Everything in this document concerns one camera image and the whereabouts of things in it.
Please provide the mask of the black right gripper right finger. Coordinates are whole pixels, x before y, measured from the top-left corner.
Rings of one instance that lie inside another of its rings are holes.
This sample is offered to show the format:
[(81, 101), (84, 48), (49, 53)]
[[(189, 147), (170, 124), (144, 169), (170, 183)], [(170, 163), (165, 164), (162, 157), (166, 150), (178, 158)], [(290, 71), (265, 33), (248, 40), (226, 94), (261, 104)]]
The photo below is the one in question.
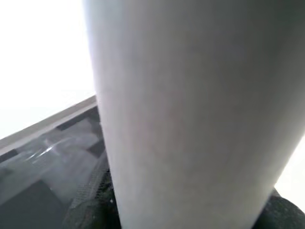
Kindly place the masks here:
[(254, 228), (305, 229), (305, 213), (274, 188)]

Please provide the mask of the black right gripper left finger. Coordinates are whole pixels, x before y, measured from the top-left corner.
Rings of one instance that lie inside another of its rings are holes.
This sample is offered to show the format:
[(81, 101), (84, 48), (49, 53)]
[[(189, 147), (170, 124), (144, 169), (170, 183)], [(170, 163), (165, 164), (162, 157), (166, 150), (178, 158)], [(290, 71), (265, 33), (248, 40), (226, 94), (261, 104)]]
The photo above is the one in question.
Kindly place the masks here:
[(109, 168), (97, 168), (81, 186), (62, 223), (63, 229), (120, 229)]

